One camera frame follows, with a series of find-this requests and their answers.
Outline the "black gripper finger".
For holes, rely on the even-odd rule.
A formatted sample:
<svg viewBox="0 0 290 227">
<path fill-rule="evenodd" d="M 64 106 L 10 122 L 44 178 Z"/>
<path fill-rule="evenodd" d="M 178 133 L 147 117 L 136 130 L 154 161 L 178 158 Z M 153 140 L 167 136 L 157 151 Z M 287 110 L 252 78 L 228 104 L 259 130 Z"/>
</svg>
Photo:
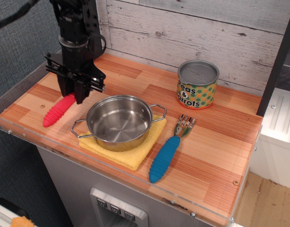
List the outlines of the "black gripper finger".
<svg viewBox="0 0 290 227">
<path fill-rule="evenodd" d="M 72 79 L 62 74 L 57 74 L 57 79 L 62 96 L 67 96 L 74 92 L 74 82 Z"/>
<path fill-rule="evenodd" d="M 74 94 L 76 103 L 82 104 L 84 99 L 89 96 L 90 86 L 88 83 L 77 81 L 74 83 Z"/>
</svg>

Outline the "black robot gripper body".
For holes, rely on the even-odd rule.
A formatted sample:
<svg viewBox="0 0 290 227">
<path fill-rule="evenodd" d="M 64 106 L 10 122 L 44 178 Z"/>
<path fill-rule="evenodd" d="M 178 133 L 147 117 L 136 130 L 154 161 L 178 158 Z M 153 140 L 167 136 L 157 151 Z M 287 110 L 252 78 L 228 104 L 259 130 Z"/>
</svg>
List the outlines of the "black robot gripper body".
<svg viewBox="0 0 290 227">
<path fill-rule="evenodd" d="M 59 53 L 48 52 L 46 69 L 54 74 L 66 75 L 75 83 L 82 81 L 88 83 L 90 90 L 103 92 L 106 75 L 99 70 L 93 62 L 93 55 L 87 47 L 62 47 Z"/>
</svg>

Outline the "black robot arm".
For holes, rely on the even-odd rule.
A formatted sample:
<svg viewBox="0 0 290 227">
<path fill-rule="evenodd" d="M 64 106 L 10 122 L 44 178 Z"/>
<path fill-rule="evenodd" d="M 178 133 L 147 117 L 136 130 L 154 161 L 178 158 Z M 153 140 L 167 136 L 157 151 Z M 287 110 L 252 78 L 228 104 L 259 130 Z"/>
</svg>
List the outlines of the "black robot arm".
<svg viewBox="0 0 290 227">
<path fill-rule="evenodd" d="M 62 51 L 47 53 L 46 69 L 57 75 L 62 96 L 74 94 L 77 104 L 90 91 L 103 92 L 105 74 L 94 65 L 106 49 L 94 0 L 52 0 L 60 28 Z"/>
</svg>

